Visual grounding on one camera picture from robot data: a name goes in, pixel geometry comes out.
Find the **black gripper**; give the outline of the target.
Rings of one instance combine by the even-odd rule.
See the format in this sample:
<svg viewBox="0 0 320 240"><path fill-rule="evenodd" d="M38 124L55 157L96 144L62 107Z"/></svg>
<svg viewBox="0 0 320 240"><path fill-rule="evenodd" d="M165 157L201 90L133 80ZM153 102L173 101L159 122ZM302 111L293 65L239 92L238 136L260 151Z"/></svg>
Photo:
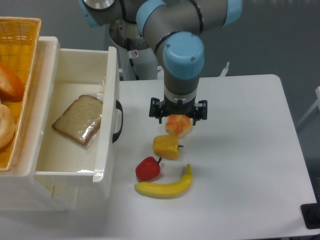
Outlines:
<svg viewBox="0 0 320 240"><path fill-rule="evenodd" d="M174 103L167 98L163 101L156 97L150 99L150 118L158 119L158 123L161 124L162 118L170 115L185 115L192 118L192 125L195 126L198 121L208 119L208 101L200 100L198 103L192 101L183 103L179 100Z"/></svg>

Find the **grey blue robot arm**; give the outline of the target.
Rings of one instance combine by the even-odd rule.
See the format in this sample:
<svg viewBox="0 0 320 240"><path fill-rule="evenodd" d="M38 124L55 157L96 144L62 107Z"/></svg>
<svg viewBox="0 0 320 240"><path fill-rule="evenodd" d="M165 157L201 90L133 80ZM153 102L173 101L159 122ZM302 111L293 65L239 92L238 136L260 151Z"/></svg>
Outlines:
<svg viewBox="0 0 320 240"><path fill-rule="evenodd" d="M237 21L240 0L186 0L169 6L162 0L81 0L92 26L124 20L137 25L164 70L164 99L150 100L149 116L161 120L184 115L206 120L208 102L196 101L205 63L202 32Z"/></svg>

